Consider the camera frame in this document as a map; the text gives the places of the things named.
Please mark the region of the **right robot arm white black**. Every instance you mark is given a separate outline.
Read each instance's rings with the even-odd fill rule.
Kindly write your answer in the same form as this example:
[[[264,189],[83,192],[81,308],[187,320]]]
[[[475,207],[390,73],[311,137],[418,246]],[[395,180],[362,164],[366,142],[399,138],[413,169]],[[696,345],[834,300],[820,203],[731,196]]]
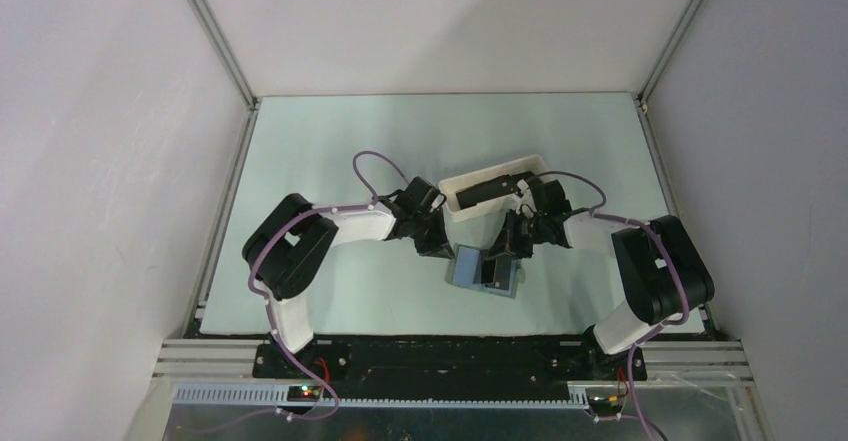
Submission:
[[[676,216],[640,221],[605,214],[600,204],[575,208],[558,181],[529,171],[498,176],[463,200],[492,199],[504,199],[506,215],[488,259],[529,258],[535,246],[550,244],[615,260],[625,299],[588,330],[594,344],[583,349],[581,363],[593,378],[610,377],[622,352],[686,323],[714,297],[709,271]]]

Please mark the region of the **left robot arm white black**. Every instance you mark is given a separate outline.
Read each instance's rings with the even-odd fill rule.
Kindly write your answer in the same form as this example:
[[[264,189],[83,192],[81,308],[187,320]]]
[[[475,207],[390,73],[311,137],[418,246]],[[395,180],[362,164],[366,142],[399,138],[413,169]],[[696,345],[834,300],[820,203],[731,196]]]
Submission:
[[[277,363],[292,377],[316,364],[306,291],[329,251],[360,241],[410,239],[418,255],[451,259],[445,228],[447,201],[429,181],[415,177],[403,189],[366,202],[319,206],[287,195],[245,242],[248,289],[263,299],[272,338],[282,346]]]

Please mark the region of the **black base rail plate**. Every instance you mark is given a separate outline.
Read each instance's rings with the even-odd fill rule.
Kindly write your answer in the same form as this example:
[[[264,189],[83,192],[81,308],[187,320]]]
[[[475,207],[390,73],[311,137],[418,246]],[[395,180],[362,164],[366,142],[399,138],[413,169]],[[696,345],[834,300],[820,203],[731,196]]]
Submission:
[[[319,335],[286,358],[267,340],[255,351],[255,379],[327,382],[343,400],[570,401],[579,382],[647,378],[640,352],[606,354],[588,335]]]

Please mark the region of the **black credit card in bin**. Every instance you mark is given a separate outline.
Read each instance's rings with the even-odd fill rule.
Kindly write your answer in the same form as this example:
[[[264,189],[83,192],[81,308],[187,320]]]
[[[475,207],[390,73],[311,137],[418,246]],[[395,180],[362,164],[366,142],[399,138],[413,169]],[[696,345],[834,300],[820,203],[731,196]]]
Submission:
[[[477,183],[456,193],[460,209],[472,208],[480,203],[517,194],[521,191],[520,181],[526,181],[534,176],[531,171],[517,174],[503,174],[493,179]]]

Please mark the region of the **white plastic bin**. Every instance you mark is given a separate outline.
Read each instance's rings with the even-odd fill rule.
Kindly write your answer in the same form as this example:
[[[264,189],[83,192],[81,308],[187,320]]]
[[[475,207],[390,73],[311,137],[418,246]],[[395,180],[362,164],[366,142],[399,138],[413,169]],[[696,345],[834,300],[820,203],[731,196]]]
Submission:
[[[438,189],[447,198],[447,214],[463,222],[486,214],[515,209],[522,200],[527,179],[548,166],[538,154],[507,161],[477,171],[442,179]]]

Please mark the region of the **black credit card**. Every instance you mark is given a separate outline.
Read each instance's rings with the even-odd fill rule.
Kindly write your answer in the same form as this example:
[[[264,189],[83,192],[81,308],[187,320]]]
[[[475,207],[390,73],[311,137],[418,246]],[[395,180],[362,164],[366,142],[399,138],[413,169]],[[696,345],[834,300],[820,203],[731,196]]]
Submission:
[[[472,208],[480,203],[517,194],[521,191],[520,181],[526,181],[534,176],[531,171],[517,174],[503,174],[493,179],[477,183],[456,193],[460,209]]]
[[[487,288],[509,290],[513,278],[512,260],[492,258],[481,264],[480,281]]]

